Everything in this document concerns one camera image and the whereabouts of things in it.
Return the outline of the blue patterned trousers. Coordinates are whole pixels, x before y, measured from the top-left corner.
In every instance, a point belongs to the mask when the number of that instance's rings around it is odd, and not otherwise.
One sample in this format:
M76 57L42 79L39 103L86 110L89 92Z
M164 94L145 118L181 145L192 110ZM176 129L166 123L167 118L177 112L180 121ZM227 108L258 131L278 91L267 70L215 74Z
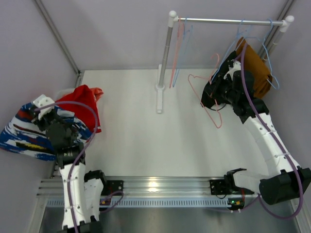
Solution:
M0 148L9 152L24 154L43 161L54 161L52 145L45 135L45 131L33 124L30 109L32 103L23 105L11 121L0 133ZM75 116L74 112L54 106L54 110L66 123L72 123L78 131L78 142L85 143L92 132L84 122Z

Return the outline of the red trousers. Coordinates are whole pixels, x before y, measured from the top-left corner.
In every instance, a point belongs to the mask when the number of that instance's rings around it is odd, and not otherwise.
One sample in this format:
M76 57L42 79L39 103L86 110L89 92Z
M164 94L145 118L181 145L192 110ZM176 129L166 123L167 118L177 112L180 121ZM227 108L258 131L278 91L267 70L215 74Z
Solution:
M81 85L75 88L73 93L68 94L59 100L56 100L56 102L74 101L82 103L91 108L93 112L96 114L98 120L98 127L96 133L101 133L102 129L100 125L97 102L95 101L94 96L90 89L91 87L88 87L87 85ZM84 122L84 124L88 127L88 129L91 132L94 131L95 117L89 109L77 104L62 104L61 108L73 112L78 119Z

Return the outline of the orange white patterned trousers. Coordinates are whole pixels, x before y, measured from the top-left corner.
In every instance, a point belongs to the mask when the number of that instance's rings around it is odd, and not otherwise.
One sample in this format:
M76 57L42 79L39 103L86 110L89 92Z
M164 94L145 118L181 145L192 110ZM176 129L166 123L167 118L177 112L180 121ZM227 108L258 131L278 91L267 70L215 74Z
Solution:
M94 88L91 88L90 89L93 96L94 96L94 99L95 101L97 102L101 97L102 95L104 94L103 90L98 88L98 87L94 87Z

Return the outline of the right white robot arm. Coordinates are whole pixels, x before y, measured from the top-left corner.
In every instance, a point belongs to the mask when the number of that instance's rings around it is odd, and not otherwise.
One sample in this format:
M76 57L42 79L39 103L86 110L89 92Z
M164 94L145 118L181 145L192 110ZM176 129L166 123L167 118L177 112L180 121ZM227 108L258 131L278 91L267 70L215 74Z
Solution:
M231 189L245 188L258 193L269 205L300 198L311 183L311 170L302 168L290 155L273 128L267 106L253 96L253 84L249 71L238 70L207 83L202 93L204 107L211 108L217 103L232 106L267 165L267 175L238 168L227 172L225 178Z

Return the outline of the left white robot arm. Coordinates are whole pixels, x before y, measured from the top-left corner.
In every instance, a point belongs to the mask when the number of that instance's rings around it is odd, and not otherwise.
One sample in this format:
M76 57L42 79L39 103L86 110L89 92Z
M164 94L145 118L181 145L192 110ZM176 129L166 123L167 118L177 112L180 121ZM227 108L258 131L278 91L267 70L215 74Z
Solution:
M101 170L86 172L86 146L78 141L75 123L60 118L54 107L31 108L34 124L52 145L64 189L63 233L100 233L99 199L106 184Z

